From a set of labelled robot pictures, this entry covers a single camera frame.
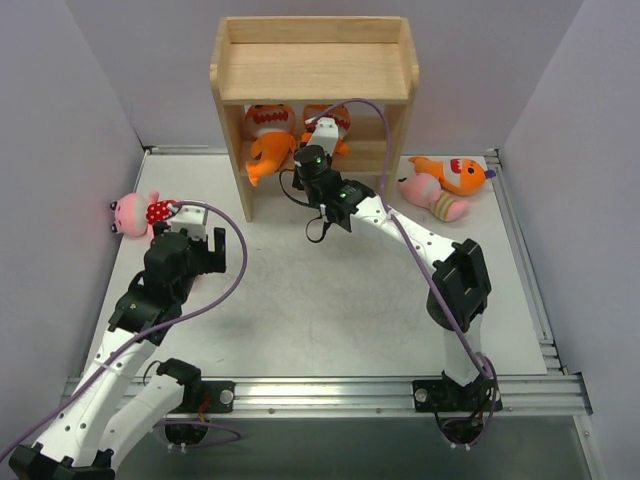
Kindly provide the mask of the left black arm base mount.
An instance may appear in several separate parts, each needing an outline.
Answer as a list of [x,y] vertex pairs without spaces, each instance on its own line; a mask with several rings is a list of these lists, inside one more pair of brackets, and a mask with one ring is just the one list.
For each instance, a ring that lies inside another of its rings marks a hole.
[[183,388],[181,402],[172,413],[226,414],[233,411],[236,384],[231,380],[204,380],[201,370],[178,359],[168,359],[156,369]]

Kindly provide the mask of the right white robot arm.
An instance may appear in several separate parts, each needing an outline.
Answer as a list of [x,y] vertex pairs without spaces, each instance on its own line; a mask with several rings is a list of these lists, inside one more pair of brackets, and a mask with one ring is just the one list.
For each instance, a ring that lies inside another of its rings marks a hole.
[[391,208],[371,188],[331,168],[318,145],[294,153],[295,187],[303,190],[325,229],[359,234],[414,263],[428,284],[426,310],[444,330],[446,402],[465,409],[479,397],[476,379],[494,376],[482,353],[480,326],[491,292],[480,245],[442,237]]

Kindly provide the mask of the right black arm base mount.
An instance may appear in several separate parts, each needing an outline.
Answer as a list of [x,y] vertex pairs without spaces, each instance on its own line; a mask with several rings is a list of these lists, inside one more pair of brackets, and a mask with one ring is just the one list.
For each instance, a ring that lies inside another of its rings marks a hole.
[[412,382],[414,409],[421,413],[489,412],[496,381],[478,377],[460,386],[446,376],[439,379],[417,379]]

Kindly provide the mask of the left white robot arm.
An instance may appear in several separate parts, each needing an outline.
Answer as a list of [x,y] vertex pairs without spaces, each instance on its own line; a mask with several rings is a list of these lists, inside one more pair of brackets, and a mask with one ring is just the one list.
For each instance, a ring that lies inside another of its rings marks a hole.
[[90,367],[49,426],[15,446],[9,466],[20,479],[112,479],[136,444],[175,408],[202,399],[198,368],[170,359],[158,377],[120,403],[142,364],[160,346],[197,277],[226,270],[226,232],[202,223],[158,227],[144,268],[117,301]]

